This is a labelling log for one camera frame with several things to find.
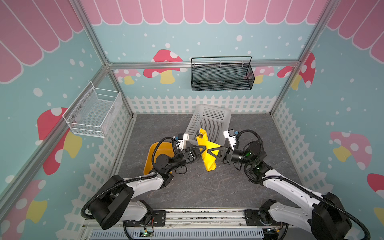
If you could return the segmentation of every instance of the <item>gray marble surface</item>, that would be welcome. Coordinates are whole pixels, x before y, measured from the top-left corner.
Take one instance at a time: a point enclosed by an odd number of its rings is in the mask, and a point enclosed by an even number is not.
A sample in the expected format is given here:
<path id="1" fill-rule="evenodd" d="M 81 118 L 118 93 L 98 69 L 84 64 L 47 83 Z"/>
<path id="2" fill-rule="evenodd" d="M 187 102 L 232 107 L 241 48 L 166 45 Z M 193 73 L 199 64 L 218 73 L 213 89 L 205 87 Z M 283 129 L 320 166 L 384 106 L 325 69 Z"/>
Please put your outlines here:
<path id="1" fill-rule="evenodd" d="M 138 115 L 126 149 L 119 175 L 137 177 L 143 174 L 150 146 L 166 136 L 184 133 L 192 114 Z M 269 114 L 232 114 L 230 129 L 256 131 L 264 142 L 264 161 L 284 176 L 300 183 L 283 141 Z M 250 133 L 240 138 L 240 147 L 255 140 Z M 147 192 L 136 198 L 152 208 L 216 208 L 259 207 L 265 200 L 275 199 L 286 205 L 294 203 L 264 186 L 248 181 L 244 171 L 233 165 L 217 162 L 217 168 L 207 172 L 202 160 L 188 164 L 184 175 L 174 174 L 165 188 Z"/>

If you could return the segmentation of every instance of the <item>white polka dot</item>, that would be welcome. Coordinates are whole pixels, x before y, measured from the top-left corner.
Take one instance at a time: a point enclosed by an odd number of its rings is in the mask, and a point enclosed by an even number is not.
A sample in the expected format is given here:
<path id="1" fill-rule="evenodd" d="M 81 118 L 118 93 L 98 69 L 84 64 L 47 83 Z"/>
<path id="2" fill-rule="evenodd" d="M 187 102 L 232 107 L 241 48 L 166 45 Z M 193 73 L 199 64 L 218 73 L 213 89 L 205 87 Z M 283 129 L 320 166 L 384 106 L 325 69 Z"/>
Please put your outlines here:
<path id="1" fill-rule="evenodd" d="M 37 184 L 37 187 L 41 190 L 45 187 L 46 184 L 47 184 L 46 180 L 41 180 L 39 184 Z"/>
<path id="2" fill-rule="evenodd" d="M 358 167 L 359 167 L 361 170 L 365 170 L 365 164 L 362 163 L 362 162 L 358 162 Z"/>
<path id="3" fill-rule="evenodd" d="M 5 178 L 5 182 L 6 183 L 10 183 L 10 182 L 12 182 L 12 180 L 15 178 L 15 176 L 13 176 L 13 175 L 9 175 L 8 177 L 6 177 Z"/>
<path id="4" fill-rule="evenodd" d="M 336 138 L 335 140 L 333 140 L 335 143 L 337 143 L 338 145 L 341 145 L 341 140 Z"/>
<path id="5" fill-rule="evenodd" d="M 351 150 L 356 152 L 357 150 L 359 150 L 359 146 L 356 143 L 352 143 Z"/>
<path id="6" fill-rule="evenodd" d="M 61 114 L 61 108 L 52 108 L 51 113 L 55 116 L 60 116 Z"/>
<path id="7" fill-rule="evenodd" d="M 301 68 L 301 72 L 302 72 L 302 73 L 305 73 L 305 71 L 307 71 L 307 65 L 304 65 L 304 66 Z"/>
<path id="8" fill-rule="evenodd" d="M 43 95 L 43 91 L 40 88 L 34 88 L 33 94 L 38 96 L 38 97 L 41 97 Z"/>
<path id="9" fill-rule="evenodd" d="M 23 199 L 20 199 L 19 201 L 17 201 L 15 207 L 16 207 L 16 209 L 23 209 L 27 203 L 28 203 L 28 201 L 25 198 L 23 198 Z"/>
<path id="10" fill-rule="evenodd" d="M 371 146 L 366 146 L 365 147 L 365 152 L 368 154 L 372 154 L 372 147 Z"/>
<path id="11" fill-rule="evenodd" d="M 60 149 L 59 151 L 56 152 L 55 154 L 55 161 L 58 163 L 61 163 L 61 159 L 63 158 L 63 149 Z"/>
<path id="12" fill-rule="evenodd" d="M 177 58 L 178 57 L 178 55 L 176 53 L 174 53 L 174 52 L 170 52 L 169 55 L 172 58 Z"/>
<path id="13" fill-rule="evenodd" d="M 4 220 L 1 222 L 1 233 L 4 234 L 8 228 L 11 226 L 11 222 L 8 220 Z"/>

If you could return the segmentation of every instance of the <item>black cable sleeve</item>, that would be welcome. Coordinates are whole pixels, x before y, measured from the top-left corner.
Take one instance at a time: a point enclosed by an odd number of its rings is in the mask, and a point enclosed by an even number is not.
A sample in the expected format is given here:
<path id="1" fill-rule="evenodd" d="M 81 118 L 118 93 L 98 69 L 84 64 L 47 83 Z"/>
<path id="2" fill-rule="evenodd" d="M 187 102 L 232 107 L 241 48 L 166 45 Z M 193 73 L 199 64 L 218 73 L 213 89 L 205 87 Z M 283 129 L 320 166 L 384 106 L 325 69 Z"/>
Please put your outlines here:
<path id="1" fill-rule="evenodd" d="M 124 233 L 125 233 L 125 235 L 127 236 L 127 238 L 128 238 L 129 240 L 134 240 L 134 239 L 129 235 L 129 233 L 128 233 L 128 231 L 127 231 L 127 225 L 125 224 L 125 221 L 122 222 L 122 227 L 123 227 L 123 229 L 124 229 Z"/>
<path id="2" fill-rule="evenodd" d="M 152 165 L 155 165 L 155 154 L 156 154 L 156 151 L 159 149 L 159 147 L 160 147 L 160 144 L 162 144 L 162 142 L 164 142 L 165 140 L 171 140 L 172 142 L 176 142 L 176 143 L 178 143 L 177 141 L 176 141 L 176 139 L 174 139 L 174 138 L 172 138 L 172 137 L 165 137 L 165 138 L 163 138 L 163 139 L 161 139 L 160 141 L 159 141 L 159 143 L 156 145 L 156 147 L 155 147 L 155 149 L 153 150 L 153 154 L 152 154 Z M 176 154 L 176 152 L 175 152 L 175 149 L 173 148 L 173 144 L 172 144 L 172 149 L 173 149 L 173 152 L 174 152 L 174 154 L 175 155 L 177 155 Z"/>
<path id="3" fill-rule="evenodd" d="M 319 200 L 320 202 L 336 209 L 337 211 L 339 211 L 340 213 L 344 214 L 345 216 L 349 217 L 352 221 L 354 221 L 364 232 L 364 237 L 361 239 L 361 240 L 370 240 L 371 239 L 371 234 L 369 233 L 369 230 L 367 229 L 367 227 L 360 221 L 358 220 L 355 216 L 353 216 L 352 214 L 350 214 L 349 212 L 339 208 L 338 206 L 334 205 L 333 203 L 317 196 L 316 194 L 308 191 L 307 189 L 305 189 L 304 187 L 302 187 L 301 185 L 295 183 L 294 181 L 288 179 L 288 178 L 285 178 L 285 177 L 282 177 L 282 176 L 267 176 L 267 177 L 264 177 L 263 179 L 259 180 L 259 181 L 254 181 L 252 179 L 251 182 L 252 183 L 255 183 L 255 184 L 260 184 L 262 182 L 265 182 L 267 180 L 270 180 L 270 179 L 279 179 L 281 181 L 285 181 L 295 187 L 297 187 L 298 189 L 300 189 L 301 191 L 305 192 L 306 194 L 308 194 L 309 196 L 311 196 L 312 198 L 316 199 L 316 200 Z"/>
<path id="4" fill-rule="evenodd" d="M 284 232 L 278 240 L 283 240 L 285 238 L 285 235 L 287 235 L 287 232 L 288 232 L 288 227 L 289 227 L 289 224 L 286 223 Z"/>
<path id="5" fill-rule="evenodd" d="M 151 176 L 145 176 L 145 177 L 136 177 L 136 178 L 131 178 L 131 179 L 127 179 L 127 180 L 124 180 L 122 182 L 119 182 L 115 185 L 113 185 L 112 187 L 110 188 L 107 188 L 106 190 L 102 191 L 101 193 L 99 193 L 98 195 L 94 195 L 84 206 L 83 208 L 81 209 L 81 216 L 84 217 L 84 218 L 94 218 L 92 215 L 90 214 L 86 214 L 85 213 L 85 210 L 96 200 L 98 199 L 99 197 L 101 197 L 102 195 L 104 194 L 107 194 L 109 192 L 111 192 L 112 190 L 114 189 L 117 189 L 121 186 L 123 186 L 124 184 L 127 184 L 127 183 L 130 183 L 130 182 L 135 182 L 135 181 L 139 181 L 139 180 L 146 180 L 146 179 L 152 179 L 152 178 L 155 178 L 157 177 L 157 173 L 154 174 L 154 175 L 151 175 Z"/>

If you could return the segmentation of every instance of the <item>yellow mushroom stem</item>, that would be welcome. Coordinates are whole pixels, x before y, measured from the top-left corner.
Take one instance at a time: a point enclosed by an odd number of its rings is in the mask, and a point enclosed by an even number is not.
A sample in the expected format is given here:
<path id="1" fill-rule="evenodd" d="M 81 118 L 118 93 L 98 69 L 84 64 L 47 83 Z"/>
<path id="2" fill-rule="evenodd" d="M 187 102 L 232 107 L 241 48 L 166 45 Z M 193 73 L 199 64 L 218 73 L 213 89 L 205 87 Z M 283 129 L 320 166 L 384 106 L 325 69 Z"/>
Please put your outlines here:
<path id="1" fill-rule="evenodd" d="M 255 84 L 260 84 L 263 82 L 263 75 L 259 75 L 255 77 Z"/>
<path id="2" fill-rule="evenodd" d="M 132 79 L 131 76 L 125 76 L 124 77 L 124 83 L 125 83 L 125 85 L 132 85 L 135 83 L 135 81 Z"/>
<path id="3" fill-rule="evenodd" d="M 300 75 L 297 75 L 295 77 L 295 79 L 293 80 L 292 84 L 291 84 L 291 88 L 293 90 L 297 90 L 299 88 L 299 83 L 300 83 L 300 80 L 303 79 Z"/>
<path id="4" fill-rule="evenodd" d="M 175 78 L 172 75 L 172 70 L 167 70 L 162 73 L 160 73 L 161 79 L 160 83 L 162 84 L 172 84 L 175 82 Z"/>

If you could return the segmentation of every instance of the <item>light blue wall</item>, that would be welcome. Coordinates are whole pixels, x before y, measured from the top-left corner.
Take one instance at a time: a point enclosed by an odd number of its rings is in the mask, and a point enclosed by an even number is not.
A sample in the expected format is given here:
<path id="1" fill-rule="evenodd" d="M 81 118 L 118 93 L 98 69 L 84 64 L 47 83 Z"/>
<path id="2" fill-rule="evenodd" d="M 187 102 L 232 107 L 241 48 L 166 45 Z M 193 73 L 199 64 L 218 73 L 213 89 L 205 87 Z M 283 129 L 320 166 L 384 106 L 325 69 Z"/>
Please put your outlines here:
<path id="1" fill-rule="evenodd" d="M 372 59 L 369 50 L 361 51 L 350 40 L 338 36 L 336 31 L 326 29 L 321 35 L 312 53 L 316 58 L 316 74 L 310 88 L 301 80 L 297 91 L 290 89 L 280 110 L 275 114 L 278 126 L 282 123 L 280 114 L 283 109 L 291 115 L 294 129 L 299 128 L 304 142 L 309 144 L 308 151 L 314 153 L 313 159 L 319 162 L 319 170 L 326 173 L 325 180 L 333 185 L 336 194 L 345 209 L 362 221 L 371 232 L 372 239 L 384 237 L 384 222 L 380 222 L 374 208 L 384 208 L 383 195 L 376 194 L 368 185 L 369 174 L 384 175 L 384 152 L 382 121 L 384 112 L 384 65 Z M 281 132 L 288 131 L 282 125 Z M 372 161 L 361 170 L 354 157 L 341 162 L 333 149 L 340 147 L 331 132 L 345 132 L 364 135 L 372 146 Z M 291 139 L 284 138 L 293 157 L 299 175 L 306 179 L 304 184 L 311 186 L 312 178 L 306 159 L 297 157 L 295 146 L 290 147 Z M 362 232 L 356 239 L 361 239 Z"/>
<path id="2" fill-rule="evenodd" d="M 160 49 L 171 50 L 183 61 L 203 55 L 252 56 L 258 60 L 297 59 L 313 25 L 269 25 L 264 22 L 257 25 L 245 22 L 194 25 L 183 22 L 178 25 L 113 26 L 102 23 L 93 27 L 110 61 L 148 62 Z"/>

